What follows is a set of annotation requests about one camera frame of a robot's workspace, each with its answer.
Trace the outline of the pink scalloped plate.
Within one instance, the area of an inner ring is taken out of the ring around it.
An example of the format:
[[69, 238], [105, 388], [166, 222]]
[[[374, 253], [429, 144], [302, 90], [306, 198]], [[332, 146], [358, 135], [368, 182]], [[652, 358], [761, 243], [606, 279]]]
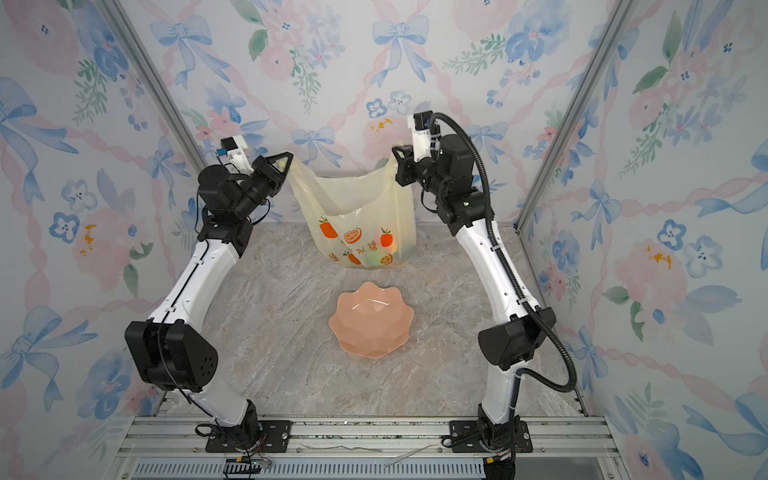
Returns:
[[339, 296], [329, 326], [343, 351], [378, 359], [408, 341], [414, 315], [398, 288], [365, 282]]

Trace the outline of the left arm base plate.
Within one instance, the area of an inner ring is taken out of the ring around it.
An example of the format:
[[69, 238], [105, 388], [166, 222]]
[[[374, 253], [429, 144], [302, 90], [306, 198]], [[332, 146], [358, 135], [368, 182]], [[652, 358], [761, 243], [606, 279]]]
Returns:
[[206, 453], [285, 453], [293, 423], [289, 420], [260, 420], [252, 427], [225, 427], [224, 433], [208, 436]]

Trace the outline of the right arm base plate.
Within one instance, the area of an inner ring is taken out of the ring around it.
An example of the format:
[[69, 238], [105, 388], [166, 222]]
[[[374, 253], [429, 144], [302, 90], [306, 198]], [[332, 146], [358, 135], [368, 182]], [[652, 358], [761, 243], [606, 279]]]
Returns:
[[532, 453], [528, 425], [519, 417], [513, 422], [492, 425], [483, 419], [453, 420], [441, 440], [453, 453], [501, 453], [514, 447], [516, 453]]

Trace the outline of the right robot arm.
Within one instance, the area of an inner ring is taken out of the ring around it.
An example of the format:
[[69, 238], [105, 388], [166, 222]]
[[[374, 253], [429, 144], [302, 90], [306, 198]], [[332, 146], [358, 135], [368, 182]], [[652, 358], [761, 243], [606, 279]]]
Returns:
[[[458, 433], [448, 444], [452, 449], [475, 444], [490, 452], [523, 451], [526, 427], [517, 412], [523, 379], [560, 393], [573, 391], [578, 379], [573, 359], [554, 332], [556, 315], [542, 307], [521, 280], [501, 240], [490, 192], [473, 184], [475, 176], [485, 181], [487, 175], [471, 142], [458, 134], [437, 138], [415, 133], [411, 144], [395, 146], [392, 152], [398, 164], [397, 183], [417, 184], [434, 195], [435, 212], [470, 258], [493, 314], [493, 326], [478, 334], [489, 368], [476, 431]], [[567, 378], [563, 382], [529, 365], [546, 340], [564, 362]]]

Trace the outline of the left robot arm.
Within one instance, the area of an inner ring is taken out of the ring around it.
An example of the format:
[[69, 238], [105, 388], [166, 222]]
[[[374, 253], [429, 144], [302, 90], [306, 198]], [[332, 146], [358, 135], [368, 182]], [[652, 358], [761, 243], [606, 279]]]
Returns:
[[219, 372], [219, 355], [204, 337], [203, 323], [248, 246], [256, 224], [252, 213], [280, 192], [293, 158], [283, 152], [200, 172], [197, 198], [203, 209], [192, 257], [161, 304], [146, 320], [131, 322], [124, 334], [143, 382], [181, 393], [210, 419], [197, 427], [198, 435], [244, 453], [260, 447], [263, 428], [254, 403]]

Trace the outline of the yellow plastic bag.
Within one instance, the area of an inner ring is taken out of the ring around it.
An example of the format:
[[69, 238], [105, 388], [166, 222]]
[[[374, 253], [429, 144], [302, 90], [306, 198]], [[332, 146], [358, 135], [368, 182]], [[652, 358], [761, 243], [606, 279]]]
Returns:
[[289, 168], [288, 181], [312, 239], [321, 254], [353, 269], [392, 269], [417, 250], [412, 189], [395, 179], [390, 158], [363, 176], [326, 178], [302, 163]]

